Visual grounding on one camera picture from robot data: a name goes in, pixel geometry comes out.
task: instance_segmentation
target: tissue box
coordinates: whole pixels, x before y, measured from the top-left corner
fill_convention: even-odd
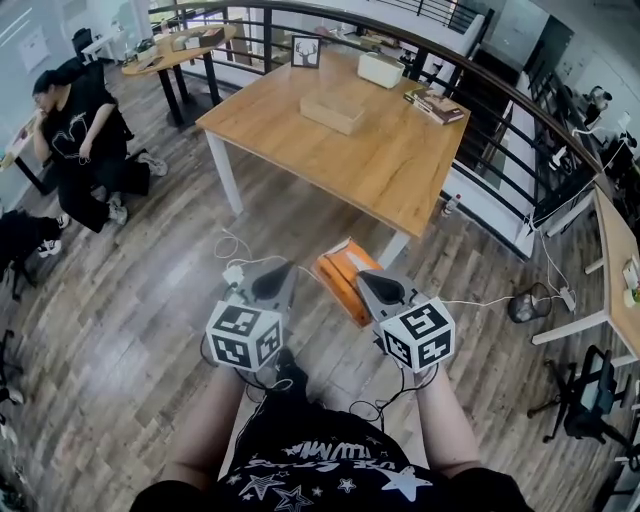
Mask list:
[[[374,52],[361,55],[358,62],[358,76],[360,78],[387,89],[392,89],[400,83],[403,72],[404,64]]]

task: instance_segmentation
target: desk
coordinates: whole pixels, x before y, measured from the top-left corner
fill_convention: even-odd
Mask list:
[[[33,185],[43,196],[46,196],[51,191],[47,190],[47,188],[44,186],[44,183],[42,183],[36,177],[36,175],[33,174],[33,172],[31,172],[31,169],[29,169],[27,164],[24,163],[24,160],[20,158],[20,154],[31,143],[31,140],[33,139],[33,123],[35,121],[35,116],[36,114],[34,113],[29,121],[27,121],[24,127],[20,130],[20,132],[22,132],[22,130],[26,131],[26,137],[20,138],[20,132],[18,132],[18,134],[16,134],[11,139],[11,142],[5,148],[5,157],[2,162],[0,162],[0,172],[7,170],[9,167],[11,167],[11,164],[16,164],[18,169],[22,171],[22,174],[24,174],[27,179],[31,183],[33,183]]]
[[[358,78],[358,60],[331,51],[319,69],[278,68],[237,92],[196,124],[206,131],[220,179],[236,214],[243,210],[224,141],[326,190],[396,230],[379,258],[387,267],[410,237],[424,234],[465,119],[440,126],[391,90]],[[351,136],[299,113],[300,98],[330,90],[365,108]]]
[[[118,34],[120,34],[120,32],[108,34],[106,36],[102,36],[100,39],[96,39],[93,43],[91,43],[89,46],[83,49],[82,53],[86,57],[90,56],[91,59],[95,61],[95,60],[98,60],[98,57],[96,55],[98,51],[101,50],[102,48],[106,48],[107,53],[109,54],[109,58],[113,62],[116,62],[115,54],[113,53],[113,48],[111,47],[111,43],[113,43],[113,40],[117,37]]]
[[[595,187],[573,210],[554,224],[549,230],[549,236],[553,236],[572,222],[592,203],[598,216],[602,258],[585,268],[585,273],[591,274],[599,268],[604,270],[602,309],[568,325],[538,334],[533,337],[532,342],[534,345],[540,345],[608,322],[630,352],[629,355],[612,361],[614,366],[622,366],[637,361],[640,355],[640,306],[626,307],[622,295],[627,287],[622,269],[632,255],[640,259],[636,237],[599,187]]]
[[[206,48],[193,48],[191,50],[180,50],[174,52],[171,45],[173,40],[176,37],[189,35],[192,32],[198,31],[201,32],[204,27],[195,27],[189,30],[183,30],[182,32],[175,32],[168,37],[165,37],[158,41],[158,57],[162,57],[162,60],[155,66],[150,66],[148,68],[139,70],[139,67],[143,64],[142,62],[133,62],[122,68],[122,73],[127,76],[138,76],[138,75],[146,75],[149,73],[158,73],[160,77],[160,83],[162,83],[162,88],[164,89],[164,94],[167,97],[167,103],[169,103],[169,108],[171,109],[171,115],[173,116],[173,120],[176,126],[181,126],[185,124],[185,120],[183,118],[183,113],[178,105],[176,100],[176,96],[173,93],[173,87],[171,87],[171,81],[169,79],[169,73],[167,70],[169,68],[173,68],[173,72],[176,77],[176,82],[178,84],[178,89],[180,91],[180,96],[182,97],[182,102],[185,108],[185,114],[189,120],[187,124],[193,124],[195,119],[200,117],[207,109],[200,109],[194,115],[193,107],[197,107],[197,104],[189,95],[187,91],[187,86],[184,83],[184,77],[182,76],[182,68],[180,64],[186,62],[188,60],[192,60],[196,57],[202,56],[204,59],[204,68],[207,72],[207,82],[209,84],[209,92],[211,94],[211,101],[213,105],[217,105],[220,103],[220,94],[218,92],[218,84],[216,82],[216,74],[213,70],[213,59],[211,58],[211,51],[216,47],[208,46]],[[207,29],[212,28],[224,28],[224,39],[220,41],[218,46],[227,43],[236,33],[235,27],[230,25],[207,25]],[[150,62],[153,59],[148,59],[144,62]]]

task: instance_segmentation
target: handrail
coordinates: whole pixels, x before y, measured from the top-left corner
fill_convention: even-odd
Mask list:
[[[465,71],[470,71],[481,76],[490,85],[508,95],[514,103],[518,104],[533,117],[544,122],[544,124],[549,129],[551,129],[569,149],[571,149],[571,151],[573,151],[580,157],[582,162],[592,172],[601,172],[599,163],[593,158],[593,156],[581,144],[579,144],[576,139],[567,134],[562,126],[550,114],[545,112],[542,108],[536,105],[520,91],[514,89],[498,76],[494,75],[490,71],[487,71],[482,66],[467,59],[466,57],[463,57],[457,52],[450,50],[449,48],[446,48],[445,46],[442,46],[438,43],[435,43],[434,41],[430,41],[421,36],[418,36],[413,32],[391,26],[379,20],[368,18],[366,16],[362,16],[360,14],[356,14],[343,9],[300,3],[291,0],[212,0],[209,2],[190,2],[173,6],[157,7],[155,9],[150,9],[149,13],[156,14],[160,12],[181,11],[185,9],[208,9],[212,6],[220,8],[245,7],[258,9],[275,9],[295,12],[298,14],[320,16],[327,19],[333,19],[335,21],[347,22],[351,25],[366,26],[375,30],[376,32],[402,39],[417,47],[425,48],[429,53],[443,58],[444,60],[455,64],[456,66],[460,66],[464,68]]]

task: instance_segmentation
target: deer antler picture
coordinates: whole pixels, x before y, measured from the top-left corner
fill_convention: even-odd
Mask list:
[[[305,68],[317,68],[320,58],[320,38],[295,37],[292,65]]]

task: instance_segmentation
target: picture frame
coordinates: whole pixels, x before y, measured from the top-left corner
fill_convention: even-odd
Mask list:
[[[317,36],[291,36],[291,67],[320,67],[322,38]]]

